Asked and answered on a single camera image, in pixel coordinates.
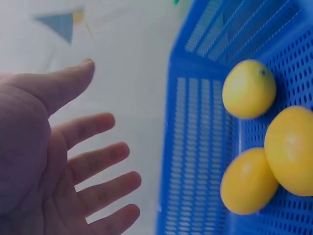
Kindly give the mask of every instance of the blue triangular flag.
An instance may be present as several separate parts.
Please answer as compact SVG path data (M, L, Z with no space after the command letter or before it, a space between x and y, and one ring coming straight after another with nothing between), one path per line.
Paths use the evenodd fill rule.
M73 13L38 17L37 20L59 34L68 43L72 42L73 36Z

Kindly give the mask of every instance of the white wall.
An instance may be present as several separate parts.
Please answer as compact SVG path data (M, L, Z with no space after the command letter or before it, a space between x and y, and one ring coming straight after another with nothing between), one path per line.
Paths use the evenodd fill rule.
M72 46L31 18L82 5L86 6L86 21L93 40L84 27L77 28ZM172 0L2 0L0 3L1 72L53 71L87 56L96 62L91 86L56 113L51 123L113 112L116 127L112 131L82 143L70 154L126 141L131 155L78 189L132 170L138 171L143 181L138 191L91 216L89 221L125 204L136 203L141 208L141 217L126 234L154 234L167 63L179 25Z

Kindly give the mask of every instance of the yellow lemon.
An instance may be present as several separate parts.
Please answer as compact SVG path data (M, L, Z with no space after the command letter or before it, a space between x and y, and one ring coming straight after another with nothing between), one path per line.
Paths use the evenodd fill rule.
M268 164L278 182L298 196L313 196L313 113L301 106L284 109L265 136Z
M223 103L227 111L241 119L264 114L276 97L272 72L255 60L240 62L227 76L223 87Z
M233 213L252 214L262 209L278 188L263 148L253 148L229 165L221 183L221 198Z

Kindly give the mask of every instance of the blue plastic basket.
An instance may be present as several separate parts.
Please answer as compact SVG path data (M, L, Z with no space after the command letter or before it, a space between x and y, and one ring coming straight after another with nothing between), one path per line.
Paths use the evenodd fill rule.
M312 9L312 0L194 1L170 57L157 235L313 235L312 197L279 188L250 216L220 198L226 167L263 146L281 110L313 110ZM222 87L247 58L272 70L277 98L265 115L238 120L223 107Z

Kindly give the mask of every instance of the hand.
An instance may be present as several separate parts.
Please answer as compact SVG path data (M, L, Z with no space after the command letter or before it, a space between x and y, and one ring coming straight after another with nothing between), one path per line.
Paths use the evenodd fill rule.
M86 217L141 184L131 172L76 192L74 186L129 155L117 143L67 160L76 144L114 126L112 114L78 118L50 128L48 118L89 85L94 63L63 71L20 74L0 81L0 234L120 235L139 217L128 205L87 224Z

